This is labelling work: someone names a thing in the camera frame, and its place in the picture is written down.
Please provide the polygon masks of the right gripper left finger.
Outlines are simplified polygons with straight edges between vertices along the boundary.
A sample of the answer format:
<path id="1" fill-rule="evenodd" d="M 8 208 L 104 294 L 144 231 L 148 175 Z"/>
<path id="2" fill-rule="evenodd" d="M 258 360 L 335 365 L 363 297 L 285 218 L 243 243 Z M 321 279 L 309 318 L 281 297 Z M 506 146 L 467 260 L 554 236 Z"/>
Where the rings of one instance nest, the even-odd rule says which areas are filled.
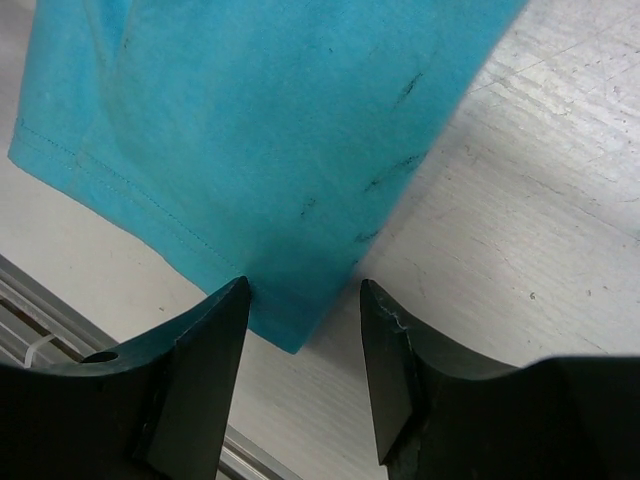
<path id="1" fill-rule="evenodd" d="M 212 479 L 247 332 L 236 278 L 78 363 L 1 368 L 5 479 Z"/>

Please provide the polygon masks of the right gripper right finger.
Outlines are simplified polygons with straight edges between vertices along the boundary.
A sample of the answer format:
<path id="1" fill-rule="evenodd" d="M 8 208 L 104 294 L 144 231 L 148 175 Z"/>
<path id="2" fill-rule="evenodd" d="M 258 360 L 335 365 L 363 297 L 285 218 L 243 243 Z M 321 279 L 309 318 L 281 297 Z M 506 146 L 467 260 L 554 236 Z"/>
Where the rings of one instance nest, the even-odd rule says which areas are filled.
<path id="1" fill-rule="evenodd" d="M 639 360 L 552 356 L 523 367 L 360 286 L 379 463 L 392 479 L 635 479 Z"/>

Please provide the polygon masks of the teal t shirt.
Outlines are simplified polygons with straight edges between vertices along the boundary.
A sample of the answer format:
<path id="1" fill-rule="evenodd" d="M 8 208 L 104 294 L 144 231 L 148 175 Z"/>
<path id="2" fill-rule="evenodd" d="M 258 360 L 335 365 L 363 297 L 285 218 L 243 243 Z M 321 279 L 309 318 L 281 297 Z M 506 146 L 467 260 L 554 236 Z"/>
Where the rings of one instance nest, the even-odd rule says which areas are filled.
<path id="1" fill-rule="evenodd" d="M 519 1 L 40 1 L 12 162 L 297 352 Z"/>

